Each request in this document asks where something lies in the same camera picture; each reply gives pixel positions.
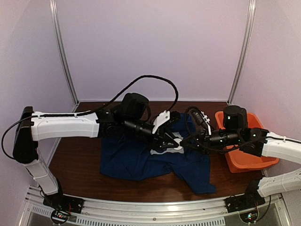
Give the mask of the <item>navy white clothing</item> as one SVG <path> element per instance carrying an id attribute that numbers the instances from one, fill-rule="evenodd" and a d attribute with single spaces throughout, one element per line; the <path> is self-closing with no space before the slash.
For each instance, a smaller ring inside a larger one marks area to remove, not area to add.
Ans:
<path id="1" fill-rule="evenodd" d="M 212 194 L 210 158 L 189 148 L 151 150 L 128 136 L 101 140 L 100 173 L 111 178 L 142 181 L 174 172 L 195 194 Z"/>

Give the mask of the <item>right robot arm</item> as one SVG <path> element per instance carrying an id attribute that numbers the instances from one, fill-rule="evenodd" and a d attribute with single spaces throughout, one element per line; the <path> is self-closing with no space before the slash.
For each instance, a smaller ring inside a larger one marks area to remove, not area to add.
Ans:
<path id="1" fill-rule="evenodd" d="M 273 157 L 300 164 L 301 142 L 278 135 L 267 129 L 250 128 L 246 109 L 230 105 L 223 109 L 223 129 L 192 133 L 180 142 L 180 146 L 200 152 L 229 153 L 240 150 L 257 157 Z M 251 181 L 241 204 L 250 208 L 265 198 L 277 193 L 290 192 L 301 188 L 300 169 L 274 177 L 263 177 Z"/>

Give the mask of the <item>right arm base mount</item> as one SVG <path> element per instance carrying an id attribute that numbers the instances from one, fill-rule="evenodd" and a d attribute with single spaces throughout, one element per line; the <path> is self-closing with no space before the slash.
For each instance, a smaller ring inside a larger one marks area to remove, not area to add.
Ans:
<path id="1" fill-rule="evenodd" d="M 242 194 L 226 198 L 225 205 L 228 213 L 255 208 L 265 204 L 265 198 L 254 194 Z"/>

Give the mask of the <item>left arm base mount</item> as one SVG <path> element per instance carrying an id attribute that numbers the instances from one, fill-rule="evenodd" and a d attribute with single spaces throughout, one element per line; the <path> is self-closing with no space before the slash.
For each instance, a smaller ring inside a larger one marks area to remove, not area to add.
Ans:
<path id="1" fill-rule="evenodd" d="M 43 204 L 53 209 L 63 210 L 65 212 L 80 214 L 83 208 L 84 200 L 67 195 L 46 195 Z"/>

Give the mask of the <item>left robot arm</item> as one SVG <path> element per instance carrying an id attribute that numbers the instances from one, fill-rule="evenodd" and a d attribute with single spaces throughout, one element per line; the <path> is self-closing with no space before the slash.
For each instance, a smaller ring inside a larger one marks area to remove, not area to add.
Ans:
<path id="1" fill-rule="evenodd" d="M 149 124 L 141 119 L 145 110 L 149 110 L 149 100 L 138 93 L 127 93 L 122 102 L 112 109 L 102 107 L 79 113 L 42 113 L 28 106 L 18 122 L 13 158 L 23 164 L 40 185 L 45 202 L 63 209 L 71 203 L 71 199 L 63 194 L 59 180 L 38 152 L 38 142 L 58 137 L 103 138 L 128 133 L 147 142 L 151 150 L 182 150 L 181 139 L 168 128 L 179 121 L 180 114 L 163 111 Z"/>

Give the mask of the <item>starry night round brooch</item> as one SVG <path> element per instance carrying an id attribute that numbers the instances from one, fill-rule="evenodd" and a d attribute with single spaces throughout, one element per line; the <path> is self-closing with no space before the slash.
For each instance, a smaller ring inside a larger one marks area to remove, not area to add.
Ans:
<path id="1" fill-rule="evenodd" d="M 181 142 L 182 142 L 182 140 L 180 138 L 175 138 L 173 149 L 175 149 L 175 150 L 183 149 L 183 147 L 181 146 Z"/>

